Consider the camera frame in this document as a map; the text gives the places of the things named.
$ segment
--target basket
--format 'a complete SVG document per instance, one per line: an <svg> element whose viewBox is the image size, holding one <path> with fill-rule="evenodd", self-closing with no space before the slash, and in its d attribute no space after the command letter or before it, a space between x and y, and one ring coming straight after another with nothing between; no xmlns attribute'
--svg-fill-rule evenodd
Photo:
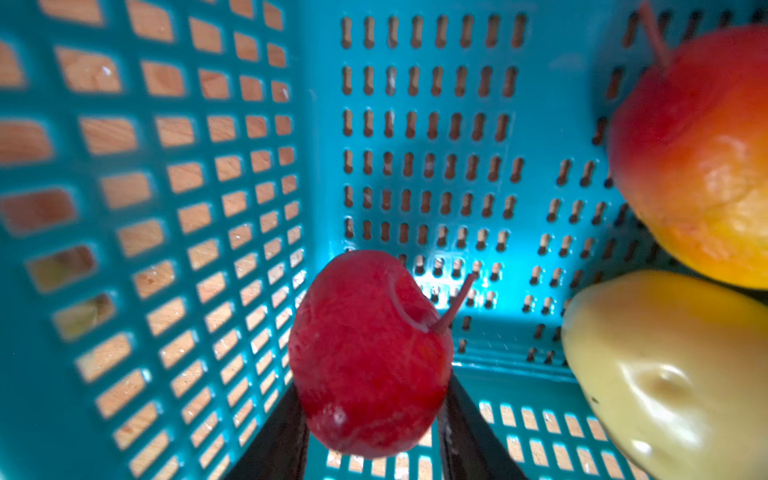
<svg viewBox="0 0 768 480"><path fill-rule="evenodd" d="M764 2L662 0L672 45ZM530 478L646 478L559 341L568 300L682 269L613 187L611 112L652 60L636 2L0 5L0 472L221 478L291 382L312 278L391 253ZM441 478L436 428L306 478Z"/></svg>

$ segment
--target red apple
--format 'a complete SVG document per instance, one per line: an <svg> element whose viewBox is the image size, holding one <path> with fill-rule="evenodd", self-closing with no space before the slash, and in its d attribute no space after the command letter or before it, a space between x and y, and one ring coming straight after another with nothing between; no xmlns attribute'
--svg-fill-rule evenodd
<svg viewBox="0 0 768 480"><path fill-rule="evenodd" d="M307 425L328 449L378 458L416 445L445 398L448 326L475 278L441 319L387 253L344 253L317 275L288 350Z"/></svg>
<svg viewBox="0 0 768 480"><path fill-rule="evenodd" d="M658 243L716 280L768 288L768 27L670 50L647 2L657 63L608 135L616 186Z"/></svg>

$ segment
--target pale yellow fruit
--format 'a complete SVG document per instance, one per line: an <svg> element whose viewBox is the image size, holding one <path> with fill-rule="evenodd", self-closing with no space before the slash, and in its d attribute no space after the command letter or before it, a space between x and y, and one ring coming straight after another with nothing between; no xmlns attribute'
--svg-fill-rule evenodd
<svg viewBox="0 0 768 480"><path fill-rule="evenodd" d="M568 307L563 344L614 443L658 480L768 478L768 308L642 271Z"/></svg>

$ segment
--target wrinkled fruit skin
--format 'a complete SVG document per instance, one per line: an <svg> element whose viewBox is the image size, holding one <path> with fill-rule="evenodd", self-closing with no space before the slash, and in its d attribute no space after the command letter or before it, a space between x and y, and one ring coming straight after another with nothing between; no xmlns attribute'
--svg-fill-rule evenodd
<svg viewBox="0 0 768 480"><path fill-rule="evenodd" d="M616 186L658 243L696 271L768 288L768 27L683 43L654 65L608 134Z"/></svg>
<svg viewBox="0 0 768 480"><path fill-rule="evenodd" d="M635 272L576 295L562 341L611 439L654 478L766 478L764 305L704 280Z"/></svg>
<svg viewBox="0 0 768 480"><path fill-rule="evenodd" d="M450 331L427 329L438 319L408 270L386 253L344 253L319 273L288 349L307 425L323 445L377 458L418 443L451 375Z"/></svg>

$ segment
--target apple stem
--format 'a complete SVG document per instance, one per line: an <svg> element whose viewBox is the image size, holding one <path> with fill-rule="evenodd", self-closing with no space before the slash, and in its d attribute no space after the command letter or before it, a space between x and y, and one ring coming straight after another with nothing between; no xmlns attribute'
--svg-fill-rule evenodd
<svg viewBox="0 0 768 480"><path fill-rule="evenodd" d="M448 330L451 322L453 322L453 317L456 316L458 309L462 308L462 303L464 303L464 299L467 298L467 295L469 295L469 289L472 288L472 284L475 282L475 280L478 279L478 276L479 275L474 272L467 275L467 278L464 280L464 284L462 285L462 289L458 291L458 295L453 299L453 303L451 303L451 308L449 308L447 312L443 313L442 317L440 317L440 320L438 320L437 323L432 325L431 330L434 333L443 333Z"/></svg>
<svg viewBox="0 0 768 480"><path fill-rule="evenodd" d="M640 21L643 22L643 28L648 35L650 49L654 51L656 62L661 67L662 72L666 73L672 66L674 54L669 45L664 41L664 37L661 36L659 24L656 22L656 15L654 15L654 10L650 7L648 0L640 3L637 14L640 16Z"/></svg>

